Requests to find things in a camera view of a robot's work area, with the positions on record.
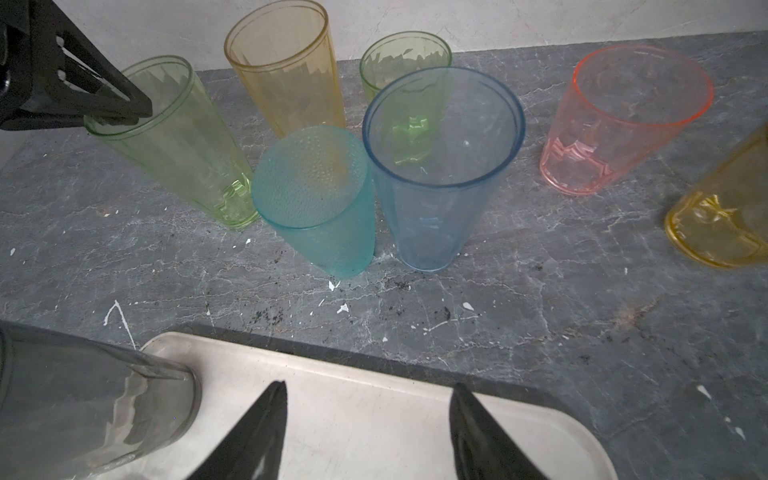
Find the teal plastic cup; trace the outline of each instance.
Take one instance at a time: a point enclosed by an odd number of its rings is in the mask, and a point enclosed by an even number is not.
[[[332,276],[355,276],[371,262],[376,240],[369,164],[362,143],[343,128],[304,128],[262,156],[253,203],[309,262]]]

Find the gray marble countertop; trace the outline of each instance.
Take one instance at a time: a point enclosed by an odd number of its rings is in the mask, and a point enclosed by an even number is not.
[[[333,291],[264,222],[226,230],[85,129],[38,132],[0,171],[0,318],[128,348],[178,330],[463,380],[565,409],[620,478],[768,478],[768,270],[699,265],[661,226],[768,117],[768,32],[650,43],[703,65],[712,108],[579,198],[549,187],[538,159],[573,67],[601,45],[457,54],[525,106],[528,134],[501,192],[448,269],[406,268],[379,221],[373,262]],[[357,63],[340,62],[340,75],[359,135]],[[276,140],[268,125],[232,71],[201,77],[255,164]]]

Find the plastic cup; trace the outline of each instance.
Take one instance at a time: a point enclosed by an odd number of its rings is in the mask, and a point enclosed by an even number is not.
[[[447,267],[525,136],[520,102],[468,68],[428,68],[385,87],[362,123],[373,180],[400,259]]]
[[[368,103],[382,88],[412,71],[450,67],[451,48],[437,35],[425,31],[401,31],[368,47],[360,59],[362,91]]]
[[[357,275],[373,258],[368,157],[342,128],[309,127],[274,144],[253,175],[253,202],[290,246],[332,276]]]
[[[713,93],[698,63],[674,51],[647,45],[598,50],[574,70],[541,155],[541,174],[566,194],[593,194],[707,111]]]
[[[278,137],[346,127],[328,12],[311,0],[257,8],[232,27],[224,54]]]
[[[670,210],[667,235],[683,253],[723,268],[768,261],[768,124]]]
[[[123,74],[152,100],[152,116],[134,125],[85,117],[85,128],[224,225],[242,228],[257,219],[253,170],[189,62],[149,58]]]
[[[90,478],[176,441],[199,405],[186,366],[0,320],[3,478]]]

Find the plastic tray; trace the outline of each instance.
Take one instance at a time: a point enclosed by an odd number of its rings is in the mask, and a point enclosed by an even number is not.
[[[288,387],[281,479],[455,478],[449,388],[184,333],[156,336],[143,351],[194,369],[200,411],[174,444],[99,479],[185,479],[273,380]],[[572,417],[478,398],[551,480],[616,480],[605,450]]]

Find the orange plastic cup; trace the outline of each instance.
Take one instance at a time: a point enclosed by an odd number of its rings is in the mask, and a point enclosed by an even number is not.
[[[636,167],[712,105],[695,61],[648,45],[589,54],[574,70],[539,165],[555,188],[593,194]]]

